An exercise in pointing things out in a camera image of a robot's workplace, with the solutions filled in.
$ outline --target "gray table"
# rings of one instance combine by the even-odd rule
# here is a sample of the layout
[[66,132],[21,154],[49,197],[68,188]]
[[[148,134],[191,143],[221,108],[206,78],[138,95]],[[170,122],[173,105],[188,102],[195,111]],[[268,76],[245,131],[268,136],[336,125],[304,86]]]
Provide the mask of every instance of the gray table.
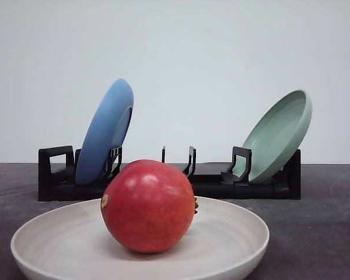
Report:
[[[247,279],[350,279],[350,164],[303,165],[300,201],[227,201],[258,214],[270,230],[267,252]],[[16,229],[71,203],[37,202],[37,164],[0,164],[0,279],[25,279],[9,248]]]

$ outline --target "white wall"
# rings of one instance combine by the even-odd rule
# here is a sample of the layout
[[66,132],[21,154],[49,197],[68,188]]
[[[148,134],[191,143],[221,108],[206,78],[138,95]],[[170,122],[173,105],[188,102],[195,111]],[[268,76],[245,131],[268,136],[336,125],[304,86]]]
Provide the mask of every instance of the white wall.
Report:
[[124,161],[228,161],[304,89],[305,163],[350,163],[350,1],[0,0],[0,162],[80,148],[118,78],[134,90]]

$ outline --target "plate rim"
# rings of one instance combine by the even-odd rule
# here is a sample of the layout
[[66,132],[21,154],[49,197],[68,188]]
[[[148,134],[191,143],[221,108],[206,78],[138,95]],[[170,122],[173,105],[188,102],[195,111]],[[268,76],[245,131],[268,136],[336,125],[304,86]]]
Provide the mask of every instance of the plate rim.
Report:
[[[237,208],[240,208],[240,210],[242,211],[245,211],[247,213],[249,213],[250,215],[253,215],[256,219],[258,219],[260,221],[260,223],[264,226],[264,229],[265,229],[265,240],[262,244],[261,247],[259,247],[258,250],[256,250],[253,254],[249,255],[247,258],[233,264],[233,265],[230,265],[229,267],[227,268],[224,268],[222,270],[219,270],[219,271],[215,271],[215,272],[212,272],[212,273],[208,273],[208,274],[203,274],[203,275],[200,275],[198,276],[197,278],[200,278],[200,279],[204,279],[204,278],[208,278],[208,277],[212,277],[212,276],[215,276],[215,275],[218,275],[218,274],[221,274],[221,273],[225,273],[225,272],[228,272],[228,271],[231,271],[245,263],[248,263],[249,261],[251,261],[252,259],[256,258],[258,255],[260,255],[266,248],[267,248],[267,245],[268,245],[268,241],[270,239],[270,230],[267,226],[267,224],[264,222],[264,220],[259,217],[256,213],[254,213],[253,211],[249,210],[249,209],[246,209],[240,205],[236,205],[236,204],[233,204],[231,202],[227,202],[227,201],[223,201],[223,200],[219,200],[219,199],[214,199],[214,198],[208,198],[208,197],[200,197],[200,196],[195,196],[197,199],[206,199],[206,200],[211,200],[211,201],[218,201],[218,203],[223,203],[223,204],[229,204],[229,205],[233,205],[234,207],[237,207]],[[81,202],[76,202],[76,203],[73,203],[73,204],[69,204],[69,205],[65,205],[65,206],[62,206],[62,207],[59,207],[59,208],[55,208],[55,209],[52,209],[50,211],[47,211],[45,213],[42,213],[38,216],[35,216],[33,217],[32,219],[28,220],[26,223],[24,223],[20,228],[18,228],[16,230],[16,232],[14,233],[14,235],[12,236],[11,238],[11,241],[10,241],[10,250],[12,252],[12,255],[14,256],[14,259],[15,261],[17,261],[19,264],[21,264],[22,266],[24,266],[26,269],[30,270],[30,271],[33,271],[33,272],[36,272],[40,275],[44,275],[45,277],[49,277],[49,278],[54,278],[54,279],[57,279],[57,280],[75,280],[73,278],[67,278],[67,277],[64,277],[64,276],[60,276],[60,275],[57,275],[57,274],[53,274],[52,272],[47,272],[47,271],[44,271],[42,269],[39,269],[31,264],[29,264],[26,260],[24,260],[20,255],[19,253],[16,251],[15,249],[15,241],[18,237],[18,235],[20,234],[20,232],[29,224],[33,223],[35,220],[37,219],[41,219],[43,216],[45,215],[49,215],[49,213],[54,213],[54,212],[57,212],[57,211],[61,211],[65,208],[69,208],[69,207],[74,207],[75,205],[80,205],[80,204],[87,204],[87,203],[93,203],[93,201],[99,201],[101,200],[101,198],[96,198],[96,199],[91,199],[91,200],[87,200],[87,201],[81,201]],[[190,278],[190,277],[187,277],[187,278],[182,278],[181,280],[193,280],[194,278]]]

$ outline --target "blue plate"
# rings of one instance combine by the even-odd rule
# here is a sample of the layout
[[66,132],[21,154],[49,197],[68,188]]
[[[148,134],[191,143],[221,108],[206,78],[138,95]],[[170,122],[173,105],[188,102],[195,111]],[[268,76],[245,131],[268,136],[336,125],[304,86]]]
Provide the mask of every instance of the blue plate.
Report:
[[122,146],[130,125],[134,95],[124,79],[117,80],[105,94],[83,142],[76,168],[77,185],[86,185],[106,172],[109,150]]

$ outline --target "plate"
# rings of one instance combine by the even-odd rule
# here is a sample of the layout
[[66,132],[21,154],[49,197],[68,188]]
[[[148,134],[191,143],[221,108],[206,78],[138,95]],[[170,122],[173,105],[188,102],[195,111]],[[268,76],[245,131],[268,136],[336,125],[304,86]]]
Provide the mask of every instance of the plate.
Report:
[[89,125],[76,167],[77,185],[94,182],[106,172],[109,150],[122,146],[130,125],[134,95],[124,79],[107,91]]
[[100,199],[42,214],[12,237],[12,254],[30,280],[243,279],[265,253],[269,231],[237,205],[197,198],[183,238],[162,253],[133,252],[107,231]]
[[[251,149],[249,182],[265,184],[294,155],[309,128],[312,103],[307,93],[296,90],[277,102],[258,122],[243,144]],[[233,174],[241,176],[245,159],[238,158]]]

